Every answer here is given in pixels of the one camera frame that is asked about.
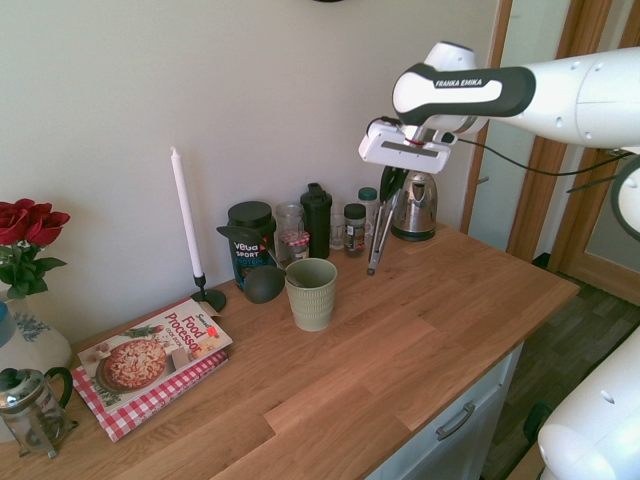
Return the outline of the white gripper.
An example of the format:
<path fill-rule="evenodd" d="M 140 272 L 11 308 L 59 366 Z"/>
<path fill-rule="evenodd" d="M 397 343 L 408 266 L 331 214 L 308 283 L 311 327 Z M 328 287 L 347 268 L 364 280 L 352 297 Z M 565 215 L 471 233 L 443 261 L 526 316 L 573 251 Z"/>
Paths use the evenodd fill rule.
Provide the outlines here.
<path fill-rule="evenodd" d="M 385 167 L 379 188 L 379 198 L 387 201 L 391 187 L 394 194 L 404 184 L 404 170 L 439 173 L 449 159 L 449 147 L 445 144 L 427 142 L 423 146 L 411 144 L 398 126 L 383 120 L 373 121 L 363 137 L 358 153 L 369 163 Z"/>

